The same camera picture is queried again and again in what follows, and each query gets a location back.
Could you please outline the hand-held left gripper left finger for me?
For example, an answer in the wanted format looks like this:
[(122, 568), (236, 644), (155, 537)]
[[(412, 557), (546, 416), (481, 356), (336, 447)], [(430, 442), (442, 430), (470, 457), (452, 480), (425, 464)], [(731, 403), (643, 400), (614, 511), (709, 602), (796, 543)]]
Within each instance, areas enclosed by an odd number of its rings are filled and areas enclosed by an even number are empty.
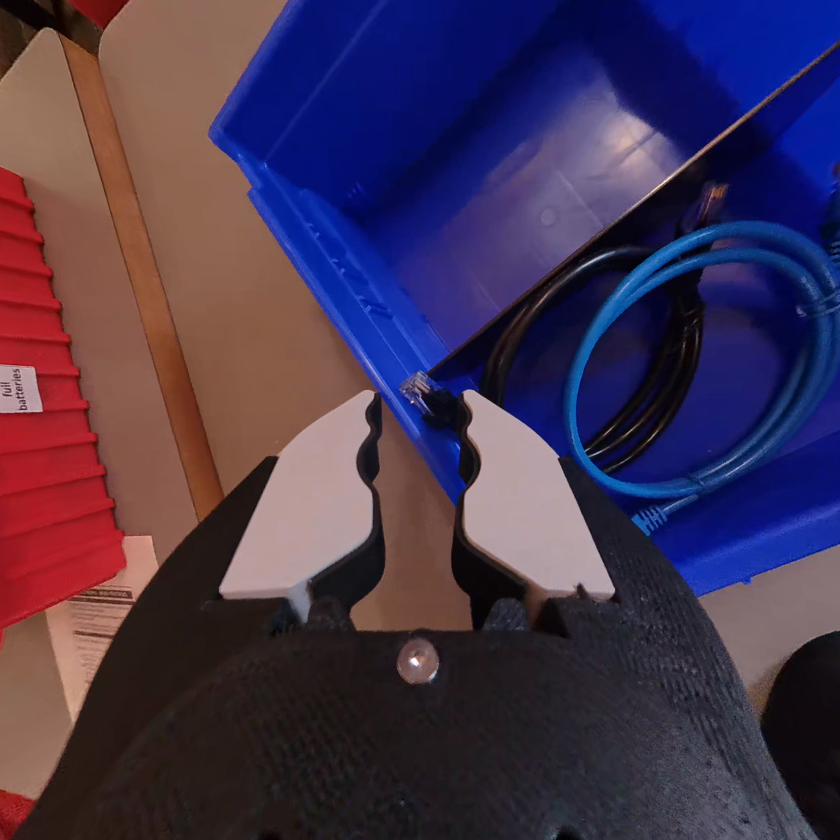
[(382, 399), (362, 391), (284, 447), (219, 585), (227, 602), (280, 598), (305, 623), (315, 602), (346, 613), (385, 570)]

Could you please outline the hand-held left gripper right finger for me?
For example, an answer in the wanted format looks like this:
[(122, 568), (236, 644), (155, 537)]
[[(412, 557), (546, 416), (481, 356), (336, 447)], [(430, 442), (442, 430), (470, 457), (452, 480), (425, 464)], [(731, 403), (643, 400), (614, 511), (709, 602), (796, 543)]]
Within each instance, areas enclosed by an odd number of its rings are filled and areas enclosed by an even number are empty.
[(559, 455), (525, 423), (474, 390), (460, 397), (453, 573), (477, 606), (510, 598), (539, 610), (553, 598), (613, 599), (616, 587)]

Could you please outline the blue plastic bin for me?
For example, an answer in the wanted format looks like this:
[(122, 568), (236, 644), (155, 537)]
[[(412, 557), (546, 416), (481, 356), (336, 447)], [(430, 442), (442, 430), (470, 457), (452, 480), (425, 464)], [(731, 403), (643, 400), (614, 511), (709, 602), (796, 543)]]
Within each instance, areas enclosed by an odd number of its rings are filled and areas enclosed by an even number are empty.
[[(451, 501), (456, 436), (399, 393), (477, 387), (555, 268), (721, 221), (818, 241), (838, 163), (838, 2), (289, 2), (209, 136)], [(757, 426), (813, 318), (760, 266), (705, 269), (696, 379), (617, 478), (693, 477)], [(751, 474), (653, 540), (699, 595), (838, 544), (838, 378)]]

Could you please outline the white printed paper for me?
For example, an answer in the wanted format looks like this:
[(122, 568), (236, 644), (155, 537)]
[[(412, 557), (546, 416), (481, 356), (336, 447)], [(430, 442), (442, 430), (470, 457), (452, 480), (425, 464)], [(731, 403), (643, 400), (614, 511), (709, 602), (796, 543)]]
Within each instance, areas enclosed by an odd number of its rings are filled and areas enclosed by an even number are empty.
[(122, 552), (125, 566), (113, 578), (45, 612), (71, 726), (112, 640), (159, 569), (150, 535), (124, 537)]

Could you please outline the black round object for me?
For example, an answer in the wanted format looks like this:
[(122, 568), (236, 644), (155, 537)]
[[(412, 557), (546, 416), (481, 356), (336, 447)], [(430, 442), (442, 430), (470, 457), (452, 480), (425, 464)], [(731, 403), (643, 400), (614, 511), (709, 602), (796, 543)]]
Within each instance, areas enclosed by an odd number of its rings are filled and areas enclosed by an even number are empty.
[(814, 638), (784, 663), (761, 729), (813, 832), (839, 838), (839, 632)]

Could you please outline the red plastic bin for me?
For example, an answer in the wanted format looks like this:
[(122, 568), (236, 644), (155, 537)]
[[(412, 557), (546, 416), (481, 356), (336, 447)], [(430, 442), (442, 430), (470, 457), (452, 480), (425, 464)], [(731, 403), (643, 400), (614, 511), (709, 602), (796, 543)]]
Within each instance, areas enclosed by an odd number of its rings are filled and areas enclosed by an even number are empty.
[(1, 170), (1, 628), (113, 578), (123, 532), (23, 179)]

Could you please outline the red cloth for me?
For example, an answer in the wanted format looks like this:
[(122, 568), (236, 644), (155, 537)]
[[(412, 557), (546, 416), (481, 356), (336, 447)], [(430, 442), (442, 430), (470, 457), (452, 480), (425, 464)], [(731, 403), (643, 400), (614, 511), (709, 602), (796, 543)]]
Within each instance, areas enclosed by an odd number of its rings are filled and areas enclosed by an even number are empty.
[(26, 821), (35, 801), (27, 796), (10, 791), (0, 791), (1, 839), (11, 839)]

